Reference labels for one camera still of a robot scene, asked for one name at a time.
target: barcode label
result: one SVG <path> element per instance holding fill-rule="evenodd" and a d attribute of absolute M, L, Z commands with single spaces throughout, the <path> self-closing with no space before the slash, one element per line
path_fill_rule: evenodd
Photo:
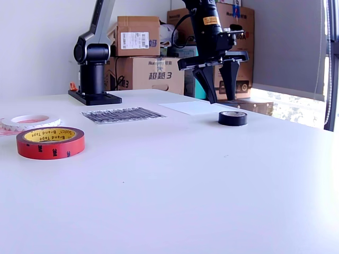
<path fill-rule="evenodd" d="M 148 32 L 121 33 L 121 49 L 148 49 Z"/>

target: robotic arm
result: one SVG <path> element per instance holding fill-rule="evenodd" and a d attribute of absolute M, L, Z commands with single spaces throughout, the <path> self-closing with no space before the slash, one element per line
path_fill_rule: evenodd
<path fill-rule="evenodd" d="M 115 0 L 96 0 L 90 30 L 79 36 L 74 47 L 74 58 L 80 65 L 80 89 L 69 95 L 85 105 L 121 103 L 119 97 L 104 90 L 104 65 L 111 55 L 111 41 L 107 37 Z M 239 62 L 247 61 L 246 51 L 229 51 L 236 44 L 241 26 L 232 25 L 222 30 L 215 0 L 183 0 L 190 12 L 199 56 L 181 59 L 179 70 L 193 69 L 211 103 L 217 102 L 213 85 L 213 66 L 222 65 L 220 73 L 229 100 L 235 99 Z"/>
<path fill-rule="evenodd" d="M 121 103 L 119 97 L 104 89 L 104 65 L 111 55 L 111 40 L 107 37 L 115 0 L 97 0 L 90 30 L 79 36 L 74 58 L 80 65 L 80 90 L 69 95 L 85 105 Z"/>
<path fill-rule="evenodd" d="M 213 84 L 213 66 L 219 69 L 224 80 L 227 99 L 235 99 L 239 64 L 248 61 L 246 51 L 229 51 L 236 45 L 236 34 L 244 33 L 239 25 L 222 30 L 214 0 L 183 0 L 190 12 L 199 56 L 181 59 L 179 70 L 193 69 L 210 103 L 217 102 Z"/>

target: black cable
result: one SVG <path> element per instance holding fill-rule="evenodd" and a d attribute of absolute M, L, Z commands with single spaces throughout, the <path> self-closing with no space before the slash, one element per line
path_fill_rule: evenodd
<path fill-rule="evenodd" d="M 118 87 L 119 85 L 124 82 L 125 80 L 125 76 L 121 75 L 119 78 L 118 78 L 118 81 L 117 81 L 117 90 L 118 90 Z"/>
<path fill-rule="evenodd" d="M 177 23 L 177 25 L 175 26 L 175 28 L 174 28 L 174 30 L 173 30 L 173 32 L 172 32 L 172 45 L 173 45 L 174 47 L 176 47 L 177 49 L 182 49 L 182 48 L 186 47 L 186 45 L 187 45 L 187 43 L 188 43 L 188 41 L 189 41 L 189 38 L 192 37 L 192 36 L 189 36 L 189 37 L 187 38 L 185 45 L 183 45 L 183 46 L 178 46 L 178 45 L 175 43 L 175 41 L 174 41 L 174 32 L 175 32 L 175 30 L 177 30 L 177 28 L 181 25 L 181 23 L 185 21 L 185 19 L 194 16 L 194 14 L 195 14 L 195 13 L 190 13 L 190 14 L 186 14 L 185 16 L 183 16 L 183 17 L 179 20 L 179 22 Z"/>
<path fill-rule="evenodd" d="M 120 57 L 117 57 L 116 60 L 115 60 L 115 87 L 114 87 L 114 91 L 117 91 L 118 90 L 118 87 L 119 87 L 119 79 L 118 79 L 118 71 L 117 71 L 117 65 L 118 65 L 118 59 Z"/>

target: window frame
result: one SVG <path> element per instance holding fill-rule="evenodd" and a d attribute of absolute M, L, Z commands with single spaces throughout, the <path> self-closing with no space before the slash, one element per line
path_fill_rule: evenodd
<path fill-rule="evenodd" d="M 330 115 L 324 129 L 327 131 L 334 131 L 337 110 L 338 97 L 338 71 L 339 71 L 339 5 L 338 0 L 328 0 L 329 3 L 329 22 L 331 25 L 331 58 L 332 64 L 332 92 L 327 91 L 326 114 L 330 110 Z"/>

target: white table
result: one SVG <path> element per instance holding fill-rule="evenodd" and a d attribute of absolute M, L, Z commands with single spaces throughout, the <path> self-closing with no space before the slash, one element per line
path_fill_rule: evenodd
<path fill-rule="evenodd" d="M 2 117 L 53 113 L 86 138 L 77 156 L 38 161 L 0 137 L 1 254 L 339 253 L 334 134 L 252 112 L 227 127 L 158 105 L 192 98 L 114 94 L 122 104 L 0 103 Z M 97 125 L 80 114 L 134 106 L 168 117 Z"/>

